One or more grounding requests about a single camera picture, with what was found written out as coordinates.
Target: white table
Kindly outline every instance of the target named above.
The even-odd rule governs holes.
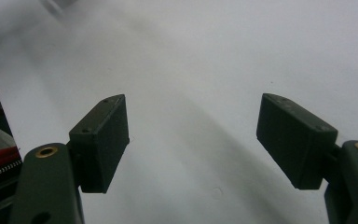
[[[327,223],[255,138],[261,94],[358,139],[358,1],[0,1],[0,99],[24,156],[125,93],[131,143],[87,223]]]

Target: zipper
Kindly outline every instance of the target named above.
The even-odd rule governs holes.
[[[6,172],[13,170],[14,168],[16,168],[20,165],[22,165],[22,160],[16,160],[9,164],[6,164],[5,166],[0,168],[0,175],[3,175]]]

